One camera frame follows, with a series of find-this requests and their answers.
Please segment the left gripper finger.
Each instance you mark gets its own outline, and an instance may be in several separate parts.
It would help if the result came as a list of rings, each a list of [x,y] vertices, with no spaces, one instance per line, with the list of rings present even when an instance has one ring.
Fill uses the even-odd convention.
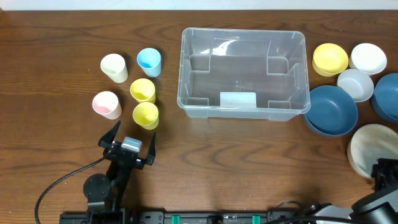
[[[118,121],[104,136],[99,139],[98,145],[102,148],[112,147],[114,138],[118,132],[121,122]]]
[[[146,157],[146,164],[151,166],[155,160],[155,137],[156,133],[154,133],[152,140],[150,142],[149,150]]]

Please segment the large dark blue bowl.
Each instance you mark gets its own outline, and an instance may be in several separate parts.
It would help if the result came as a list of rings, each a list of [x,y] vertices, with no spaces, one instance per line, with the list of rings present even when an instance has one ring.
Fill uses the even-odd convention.
[[[343,136],[358,122],[354,99],[337,86],[323,85],[310,91],[311,107],[303,118],[314,133],[321,136]]]

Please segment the small grey bowl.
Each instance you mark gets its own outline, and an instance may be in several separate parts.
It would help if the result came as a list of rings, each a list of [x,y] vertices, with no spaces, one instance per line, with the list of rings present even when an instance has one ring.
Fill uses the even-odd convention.
[[[337,86],[347,92],[355,102],[367,101],[374,93],[371,77],[358,69],[343,71],[338,76]]]

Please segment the small white bowl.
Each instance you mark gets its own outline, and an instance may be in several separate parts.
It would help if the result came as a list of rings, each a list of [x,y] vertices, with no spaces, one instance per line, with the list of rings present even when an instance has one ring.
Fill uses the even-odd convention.
[[[384,51],[374,44],[358,44],[351,52],[349,67],[360,70],[369,76],[375,75],[387,67],[387,57]]]

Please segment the small yellow bowl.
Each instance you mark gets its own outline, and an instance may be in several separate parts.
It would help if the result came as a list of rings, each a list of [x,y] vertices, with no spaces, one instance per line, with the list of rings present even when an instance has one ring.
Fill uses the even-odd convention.
[[[345,71],[348,67],[348,62],[348,54],[336,44],[321,44],[313,53],[313,68],[319,75],[324,77],[332,77]]]

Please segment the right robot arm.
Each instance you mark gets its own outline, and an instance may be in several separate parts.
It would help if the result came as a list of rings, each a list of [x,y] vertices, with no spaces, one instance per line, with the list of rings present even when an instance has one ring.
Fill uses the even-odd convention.
[[[349,218],[371,223],[397,223],[397,160],[378,159],[372,167],[374,193],[354,203],[351,208],[323,204],[312,215]]]

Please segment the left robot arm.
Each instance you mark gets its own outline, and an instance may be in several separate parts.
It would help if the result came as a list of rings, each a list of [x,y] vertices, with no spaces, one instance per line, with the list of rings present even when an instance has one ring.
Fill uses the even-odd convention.
[[[111,161],[105,174],[94,174],[87,178],[83,193],[88,201],[88,210],[93,212],[115,211],[120,209],[123,193],[129,182],[131,171],[151,166],[155,160],[155,136],[152,137],[147,156],[139,157],[142,142],[126,137],[115,140],[121,122],[118,121],[98,145],[104,149],[104,159]]]

